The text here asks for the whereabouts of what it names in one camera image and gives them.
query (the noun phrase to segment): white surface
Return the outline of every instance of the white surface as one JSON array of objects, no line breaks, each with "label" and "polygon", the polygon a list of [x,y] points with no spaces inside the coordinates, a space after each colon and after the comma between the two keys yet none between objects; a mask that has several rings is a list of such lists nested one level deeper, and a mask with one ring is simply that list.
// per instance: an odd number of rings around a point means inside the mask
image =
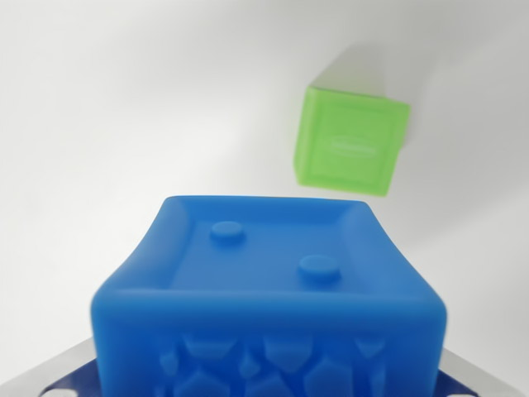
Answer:
[{"label": "white surface", "polygon": [[[0,382],[84,340],[174,194],[366,200],[446,345],[529,394],[529,3],[0,2]],[[439,59],[387,198],[298,187],[305,86],[354,42]]]}]

